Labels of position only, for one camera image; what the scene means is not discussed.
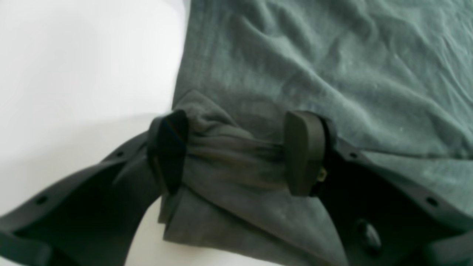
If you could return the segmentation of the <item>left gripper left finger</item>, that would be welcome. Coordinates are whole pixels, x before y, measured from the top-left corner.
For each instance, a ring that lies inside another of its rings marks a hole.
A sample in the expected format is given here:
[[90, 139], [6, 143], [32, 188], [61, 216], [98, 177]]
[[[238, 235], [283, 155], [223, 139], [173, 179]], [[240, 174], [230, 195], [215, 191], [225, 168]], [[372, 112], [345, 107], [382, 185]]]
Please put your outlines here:
[[123, 266], [148, 208], [179, 189], [189, 121], [183, 110], [101, 162], [1, 216], [1, 256], [26, 266]]

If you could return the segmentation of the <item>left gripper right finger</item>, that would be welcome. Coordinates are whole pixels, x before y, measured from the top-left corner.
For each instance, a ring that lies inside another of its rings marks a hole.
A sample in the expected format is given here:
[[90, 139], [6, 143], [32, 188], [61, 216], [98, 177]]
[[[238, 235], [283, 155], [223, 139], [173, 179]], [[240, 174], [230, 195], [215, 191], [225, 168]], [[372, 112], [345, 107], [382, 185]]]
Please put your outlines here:
[[472, 265], [472, 216], [375, 165], [316, 113], [285, 113], [283, 136], [291, 195], [321, 201], [349, 265]]

